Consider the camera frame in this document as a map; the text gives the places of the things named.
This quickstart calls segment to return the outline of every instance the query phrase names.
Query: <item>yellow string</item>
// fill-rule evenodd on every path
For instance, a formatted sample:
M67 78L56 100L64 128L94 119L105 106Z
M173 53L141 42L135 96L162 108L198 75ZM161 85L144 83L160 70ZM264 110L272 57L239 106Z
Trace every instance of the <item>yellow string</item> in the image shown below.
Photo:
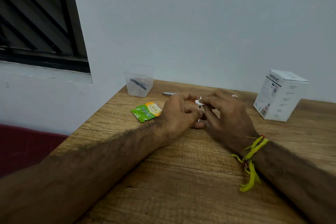
M260 184L260 178L259 178L257 172L255 171L254 164L251 160L251 157L258 150L260 150L265 144L267 144L269 142L266 138L264 138L264 140L259 145L257 145L260 142L260 140L263 139L263 138L264 138L263 136L256 138L256 140L254 141L254 143L250 147L245 148L245 150L251 148L250 152L245 156L245 158L240 159L238 155L231 154L231 156L237 157L237 159L241 163L244 163L245 160L249 160L249 168L247 168L245 166L244 169L250 175L250 180L247 184L240 184L240 186L241 186L240 191L242 191L242 192L246 192L246 191L252 189L252 187L254 186L254 181L256 181L257 183Z

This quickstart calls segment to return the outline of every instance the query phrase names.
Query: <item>white box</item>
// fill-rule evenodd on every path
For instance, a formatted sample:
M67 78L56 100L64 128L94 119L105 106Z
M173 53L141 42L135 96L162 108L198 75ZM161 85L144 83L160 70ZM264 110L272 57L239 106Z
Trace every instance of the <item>white box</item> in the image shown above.
M309 84L294 73L271 69L253 106L266 120L287 121Z

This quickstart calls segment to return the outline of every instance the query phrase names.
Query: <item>hairy forearm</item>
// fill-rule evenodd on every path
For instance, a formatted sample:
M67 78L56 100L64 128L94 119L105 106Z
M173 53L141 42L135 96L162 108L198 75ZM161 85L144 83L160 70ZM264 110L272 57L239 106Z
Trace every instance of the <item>hairy forearm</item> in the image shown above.
M253 157L253 163L272 184L314 223L336 219L336 178L274 142Z
M160 147L159 122L0 180L1 223L72 223L137 163Z

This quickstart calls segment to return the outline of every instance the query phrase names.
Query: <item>window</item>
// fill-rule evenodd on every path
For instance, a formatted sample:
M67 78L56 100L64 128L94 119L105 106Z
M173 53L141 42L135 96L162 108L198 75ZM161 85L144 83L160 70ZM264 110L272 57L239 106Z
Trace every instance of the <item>window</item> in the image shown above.
M0 0L0 60L90 73L75 0Z

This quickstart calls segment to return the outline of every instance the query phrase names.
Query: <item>table top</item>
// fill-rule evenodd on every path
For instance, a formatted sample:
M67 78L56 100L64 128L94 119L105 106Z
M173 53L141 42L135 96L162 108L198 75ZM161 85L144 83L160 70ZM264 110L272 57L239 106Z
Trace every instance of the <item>table top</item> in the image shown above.
M124 87L52 154L141 126L130 109L151 101L163 107L168 99L163 91L205 95L214 88L155 80L149 94L138 98ZM255 93L230 92L246 104L259 133L336 175L336 104L302 99L287 122L278 122L254 109ZM78 223L306 223L265 180L240 192L248 176L230 154L205 130L189 129L130 171Z

